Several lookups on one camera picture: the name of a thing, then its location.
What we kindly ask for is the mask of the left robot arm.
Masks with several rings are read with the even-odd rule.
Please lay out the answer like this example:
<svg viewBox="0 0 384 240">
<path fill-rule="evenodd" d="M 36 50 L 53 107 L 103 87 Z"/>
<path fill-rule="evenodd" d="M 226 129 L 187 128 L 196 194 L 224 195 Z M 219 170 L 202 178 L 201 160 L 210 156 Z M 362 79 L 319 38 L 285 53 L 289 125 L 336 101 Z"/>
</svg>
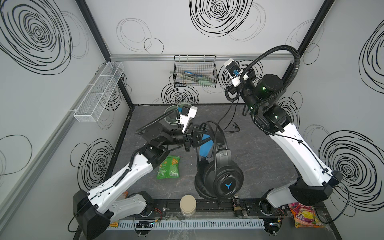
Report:
<svg viewBox="0 0 384 240">
<path fill-rule="evenodd" d="M 195 106 L 170 110 L 136 130 L 146 144 L 132 153 L 129 163 L 89 191 L 79 190 L 74 194 L 73 219 L 87 240 L 100 236 L 115 221 L 132 215 L 148 216 L 152 212 L 153 199 L 145 191 L 123 200 L 119 197 L 166 159 L 170 153 L 168 146 L 189 151 L 206 143 L 202 140 L 205 132 L 196 131 L 197 126 L 191 122 L 197 111 Z"/>
</svg>

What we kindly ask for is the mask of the beige round lid jar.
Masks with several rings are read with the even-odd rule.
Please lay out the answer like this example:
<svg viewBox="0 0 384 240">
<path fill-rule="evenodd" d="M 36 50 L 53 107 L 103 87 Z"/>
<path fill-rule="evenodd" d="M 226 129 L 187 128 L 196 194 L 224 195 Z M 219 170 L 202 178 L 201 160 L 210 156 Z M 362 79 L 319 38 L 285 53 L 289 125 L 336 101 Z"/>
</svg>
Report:
<svg viewBox="0 0 384 240">
<path fill-rule="evenodd" d="M 192 216 L 197 210 L 197 201 L 192 195 L 185 195 L 180 200 L 181 213 L 186 216 Z"/>
</svg>

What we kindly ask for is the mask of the green chips bag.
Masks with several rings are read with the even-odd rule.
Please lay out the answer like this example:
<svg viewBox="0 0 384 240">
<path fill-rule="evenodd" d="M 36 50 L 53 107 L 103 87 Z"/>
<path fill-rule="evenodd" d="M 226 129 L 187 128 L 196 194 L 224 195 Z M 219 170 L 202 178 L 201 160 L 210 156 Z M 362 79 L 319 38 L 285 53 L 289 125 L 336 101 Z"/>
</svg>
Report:
<svg viewBox="0 0 384 240">
<path fill-rule="evenodd" d="M 179 156 L 167 156 L 166 159 L 160 164 L 157 180 L 164 179 L 177 179 L 180 177 L 179 163 L 181 157 Z"/>
</svg>

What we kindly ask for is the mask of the blue tool in basket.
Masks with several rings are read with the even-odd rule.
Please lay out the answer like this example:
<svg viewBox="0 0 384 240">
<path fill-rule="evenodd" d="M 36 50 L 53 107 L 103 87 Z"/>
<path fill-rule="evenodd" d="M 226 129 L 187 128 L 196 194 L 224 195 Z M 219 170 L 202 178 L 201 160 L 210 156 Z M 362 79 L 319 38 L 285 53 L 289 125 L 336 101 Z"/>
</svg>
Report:
<svg viewBox="0 0 384 240">
<path fill-rule="evenodd" d="M 200 76 L 200 75 L 197 75 L 197 74 L 188 72 L 188 71 L 184 71 L 184 74 L 185 74 L 186 76 L 190 76 L 190 77 L 192 77 L 192 78 L 196 78 L 196 77 L 199 77 L 199 76 Z"/>
</svg>

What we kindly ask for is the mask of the black blue headphones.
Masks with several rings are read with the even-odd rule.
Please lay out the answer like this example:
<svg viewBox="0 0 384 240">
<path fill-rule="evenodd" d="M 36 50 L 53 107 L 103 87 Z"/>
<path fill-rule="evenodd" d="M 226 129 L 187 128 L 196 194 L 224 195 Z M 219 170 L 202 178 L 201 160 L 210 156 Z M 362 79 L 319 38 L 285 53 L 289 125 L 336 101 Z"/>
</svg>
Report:
<svg viewBox="0 0 384 240">
<path fill-rule="evenodd" d="M 195 189 L 200 197 L 208 201 L 230 199 L 243 186 L 243 171 L 232 160 L 232 152 L 222 128 L 213 121 L 202 123 L 202 128 L 215 141 L 212 146 L 213 160 L 209 162 L 206 157 L 201 157 L 198 161 Z"/>
</svg>

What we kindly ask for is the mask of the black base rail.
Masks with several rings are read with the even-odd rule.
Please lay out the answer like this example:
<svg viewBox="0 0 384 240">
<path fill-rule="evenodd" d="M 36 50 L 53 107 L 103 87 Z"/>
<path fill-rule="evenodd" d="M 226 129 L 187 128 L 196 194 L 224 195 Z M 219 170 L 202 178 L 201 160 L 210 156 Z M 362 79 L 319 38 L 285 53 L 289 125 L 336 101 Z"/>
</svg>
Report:
<svg viewBox="0 0 384 240">
<path fill-rule="evenodd" d="M 173 213 L 180 213 L 180 199 L 155 199 L 153 212 L 148 217 L 162 217 L 166 218 L 167 215 Z M 267 218 L 261 212 L 259 206 L 259 199 L 240 199 L 240 206 L 242 207 L 243 214 L 249 217 L 260 217 Z M 288 206 L 285 206 L 284 209 L 279 208 L 275 213 L 271 215 L 272 218 L 286 217 L 287 211 L 289 210 Z M 234 214 L 234 205 L 231 200 L 221 201 L 219 204 L 214 201 L 208 201 L 204 199 L 197 199 L 197 213 L 213 213 L 213 212 L 229 212 Z"/>
</svg>

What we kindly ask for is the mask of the colourful candy bag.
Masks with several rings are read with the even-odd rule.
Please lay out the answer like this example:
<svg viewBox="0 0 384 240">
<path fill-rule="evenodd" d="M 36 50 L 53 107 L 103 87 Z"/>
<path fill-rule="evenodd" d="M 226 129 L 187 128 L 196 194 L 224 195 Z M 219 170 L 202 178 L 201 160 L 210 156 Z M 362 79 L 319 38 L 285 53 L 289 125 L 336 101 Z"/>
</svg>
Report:
<svg viewBox="0 0 384 240">
<path fill-rule="evenodd" d="M 313 206 L 305 206 L 301 203 L 289 204 L 294 217 L 295 228 L 323 228 L 324 225 L 318 219 Z"/>
</svg>

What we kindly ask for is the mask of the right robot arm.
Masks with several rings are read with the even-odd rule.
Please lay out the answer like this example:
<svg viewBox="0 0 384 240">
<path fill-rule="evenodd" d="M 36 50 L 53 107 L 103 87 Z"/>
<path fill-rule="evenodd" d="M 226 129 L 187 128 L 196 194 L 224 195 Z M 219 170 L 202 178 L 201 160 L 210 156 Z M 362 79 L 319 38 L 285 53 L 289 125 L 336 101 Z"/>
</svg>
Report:
<svg viewBox="0 0 384 240">
<path fill-rule="evenodd" d="M 249 70 L 263 58 L 277 51 L 287 51 L 293 58 L 293 70 L 286 81 L 276 75 L 264 75 L 256 85 L 253 84 Z M 299 52 L 292 46 L 280 45 L 259 55 L 244 69 L 233 59 L 224 66 L 230 75 L 225 95 L 233 102 L 242 98 L 251 111 L 253 123 L 286 153 L 299 177 L 290 184 L 270 189 L 260 199 L 259 206 L 265 208 L 267 215 L 283 205 L 301 203 L 314 206 L 327 200 L 335 186 L 340 184 L 343 175 L 332 170 L 314 153 L 293 123 L 288 113 L 276 104 L 288 86 L 295 79 L 301 63 Z"/>
</svg>

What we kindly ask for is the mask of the green spatula in basket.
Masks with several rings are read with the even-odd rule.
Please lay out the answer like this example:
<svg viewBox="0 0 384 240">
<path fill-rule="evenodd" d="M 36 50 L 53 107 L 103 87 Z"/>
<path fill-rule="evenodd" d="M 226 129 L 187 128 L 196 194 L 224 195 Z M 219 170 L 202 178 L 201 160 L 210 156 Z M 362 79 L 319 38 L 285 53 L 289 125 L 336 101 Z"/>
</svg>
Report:
<svg viewBox="0 0 384 240">
<path fill-rule="evenodd" d="M 202 87 L 209 87 L 213 85 L 213 81 L 203 75 L 200 75 L 199 77 L 192 78 L 190 76 L 186 76 L 183 73 L 177 73 L 177 72 L 171 72 L 171 74 L 175 77 L 175 80 L 177 83 L 185 84 L 185 85 L 198 85 Z"/>
</svg>

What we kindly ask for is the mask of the small brown bottle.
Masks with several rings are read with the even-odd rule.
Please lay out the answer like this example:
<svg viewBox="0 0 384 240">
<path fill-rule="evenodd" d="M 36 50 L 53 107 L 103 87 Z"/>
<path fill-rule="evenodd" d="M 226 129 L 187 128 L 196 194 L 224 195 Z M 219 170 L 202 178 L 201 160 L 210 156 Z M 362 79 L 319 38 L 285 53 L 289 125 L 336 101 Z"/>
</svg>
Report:
<svg viewBox="0 0 384 240">
<path fill-rule="evenodd" d="M 244 214 L 243 214 L 243 208 L 241 206 L 240 198 L 238 196 L 233 196 L 231 200 L 232 200 L 233 212 L 235 217 L 237 218 L 243 217 Z"/>
</svg>

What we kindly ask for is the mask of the white mesh shelf basket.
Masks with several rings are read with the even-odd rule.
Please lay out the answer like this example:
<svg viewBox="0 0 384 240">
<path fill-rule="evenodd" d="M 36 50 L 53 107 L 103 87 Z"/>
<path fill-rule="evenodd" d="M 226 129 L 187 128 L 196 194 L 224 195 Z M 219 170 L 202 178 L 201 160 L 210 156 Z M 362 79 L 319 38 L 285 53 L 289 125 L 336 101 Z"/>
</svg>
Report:
<svg viewBox="0 0 384 240">
<path fill-rule="evenodd" d="M 124 69 L 121 62 L 106 62 L 99 66 L 90 89 L 74 113 L 78 122 L 98 122 L 104 111 L 117 110 L 122 101 L 118 83 Z"/>
</svg>

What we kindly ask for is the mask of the mint green headphones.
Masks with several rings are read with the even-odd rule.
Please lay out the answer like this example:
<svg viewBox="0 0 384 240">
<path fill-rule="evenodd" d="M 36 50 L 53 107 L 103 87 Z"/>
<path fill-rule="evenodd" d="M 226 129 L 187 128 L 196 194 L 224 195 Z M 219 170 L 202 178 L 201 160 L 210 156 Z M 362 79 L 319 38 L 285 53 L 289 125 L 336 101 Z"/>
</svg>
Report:
<svg viewBox="0 0 384 240">
<path fill-rule="evenodd" d="M 165 110 L 165 113 L 167 113 L 169 111 L 173 111 L 173 112 L 164 118 L 165 122 L 171 126 L 177 125 L 177 113 L 176 113 L 175 109 L 177 109 L 179 111 L 179 113 L 181 113 L 183 107 L 191 107 L 191 106 L 192 105 L 190 103 L 187 103 L 187 102 L 169 106 Z"/>
</svg>

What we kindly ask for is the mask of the orange snack packet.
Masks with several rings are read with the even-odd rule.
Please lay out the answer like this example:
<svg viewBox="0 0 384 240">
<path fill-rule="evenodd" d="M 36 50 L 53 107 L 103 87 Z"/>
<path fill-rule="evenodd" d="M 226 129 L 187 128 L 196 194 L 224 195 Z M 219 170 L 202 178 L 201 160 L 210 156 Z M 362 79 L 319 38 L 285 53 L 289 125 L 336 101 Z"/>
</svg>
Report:
<svg viewBox="0 0 384 240">
<path fill-rule="evenodd" d="M 129 192 L 125 191 L 116 199 L 116 201 L 124 200 L 124 199 L 126 199 L 128 197 L 128 195 L 129 195 Z M 114 227 L 114 228 L 118 227 L 118 224 L 119 224 L 118 220 L 115 221 L 115 222 L 111 222 L 110 227 Z"/>
</svg>

